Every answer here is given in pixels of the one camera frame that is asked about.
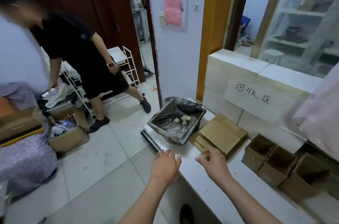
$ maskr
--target black sneaker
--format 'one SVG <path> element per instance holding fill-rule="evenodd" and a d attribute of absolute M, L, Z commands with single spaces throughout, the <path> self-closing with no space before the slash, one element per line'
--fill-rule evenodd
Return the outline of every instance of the black sneaker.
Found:
<path fill-rule="evenodd" d="M 193 212 L 188 204 L 181 207 L 179 221 L 180 224 L 194 224 Z"/>
<path fill-rule="evenodd" d="M 96 132 L 101 128 L 102 126 L 105 126 L 109 123 L 109 119 L 105 116 L 104 119 L 96 120 L 95 123 L 90 127 L 90 133 Z"/>
<path fill-rule="evenodd" d="M 145 97 L 142 97 L 144 100 L 140 103 L 142 105 L 142 108 L 144 108 L 145 112 L 147 114 L 150 113 L 150 110 L 151 110 L 151 106 L 150 106 L 150 103 L 147 102 L 146 98 Z"/>

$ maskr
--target light switch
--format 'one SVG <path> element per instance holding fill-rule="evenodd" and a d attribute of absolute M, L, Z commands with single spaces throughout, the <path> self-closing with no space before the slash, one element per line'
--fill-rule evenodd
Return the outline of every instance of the light switch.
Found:
<path fill-rule="evenodd" d="M 165 14 L 164 13 L 160 13 L 159 14 L 159 18 L 160 18 L 160 25 L 163 27 L 167 27 L 167 22 L 165 19 Z"/>

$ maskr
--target pink fabric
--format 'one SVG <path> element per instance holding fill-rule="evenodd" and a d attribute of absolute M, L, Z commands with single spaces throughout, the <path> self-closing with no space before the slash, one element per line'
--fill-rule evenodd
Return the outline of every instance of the pink fabric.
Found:
<path fill-rule="evenodd" d="M 165 0 L 167 24 L 181 27 L 181 0 Z"/>
<path fill-rule="evenodd" d="M 339 161 L 339 64 L 293 116 L 307 138 Z"/>

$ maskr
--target black shorts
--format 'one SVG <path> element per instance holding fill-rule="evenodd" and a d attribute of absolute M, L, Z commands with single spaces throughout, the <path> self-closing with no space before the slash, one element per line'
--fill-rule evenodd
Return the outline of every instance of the black shorts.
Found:
<path fill-rule="evenodd" d="M 110 90 L 120 94 L 128 89 L 129 84 L 121 70 L 115 75 L 110 73 L 108 69 L 106 70 L 102 73 L 93 72 L 91 75 L 81 76 L 82 88 L 85 90 L 88 99 L 95 98 L 100 93 Z"/>

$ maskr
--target man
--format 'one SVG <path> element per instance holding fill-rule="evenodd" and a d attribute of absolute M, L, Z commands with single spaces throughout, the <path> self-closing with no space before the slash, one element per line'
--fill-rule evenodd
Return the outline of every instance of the man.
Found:
<path fill-rule="evenodd" d="M 50 58 L 48 89 L 58 85 L 61 61 L 67 61 L 81 76 L 82 87 L 96 113 L 90 132 L 109 123 L 99 94 L 109 89 L 138 99 L 146 113 L 151 106 L 128 84 L 112 60 L 102 38 L 73 17 L 49 11 L 35 0 L 0 0 L 2 14 L 22 27 L 34 29 Z"/>
<path fill-rule="evenodd" d="M 229 197 L 245 224 L 282 224 L 232 177 L 225 157 L 218 149 L 210 147 L 204 154 L 209 154 L 209 159 L 197 158 L 196 161 Z M 181 157 L 175 159 L 174 152 L 159 152 L 146 188 L 118 224 L 152 224 L 162 196 L 179 174 L 180 164 Z"/>

